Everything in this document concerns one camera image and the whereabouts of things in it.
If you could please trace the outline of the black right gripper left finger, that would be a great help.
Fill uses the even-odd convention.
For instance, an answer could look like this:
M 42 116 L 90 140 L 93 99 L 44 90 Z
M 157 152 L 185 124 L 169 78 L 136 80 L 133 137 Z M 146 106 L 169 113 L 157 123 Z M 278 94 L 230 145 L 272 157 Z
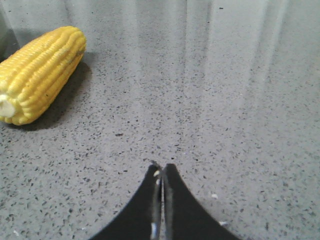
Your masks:
M 92 240 L 158 240 L 162 219 L 162 168 L 148 167 L 139 188 L 120 213 Z

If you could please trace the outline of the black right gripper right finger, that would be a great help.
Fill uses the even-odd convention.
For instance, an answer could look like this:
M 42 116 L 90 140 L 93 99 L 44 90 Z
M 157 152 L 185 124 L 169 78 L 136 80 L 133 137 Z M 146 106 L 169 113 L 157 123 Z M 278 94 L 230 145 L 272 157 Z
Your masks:
M 163 170 L 167 240 L 237 240 L 202 207 L 187 188 L 175 164 Z

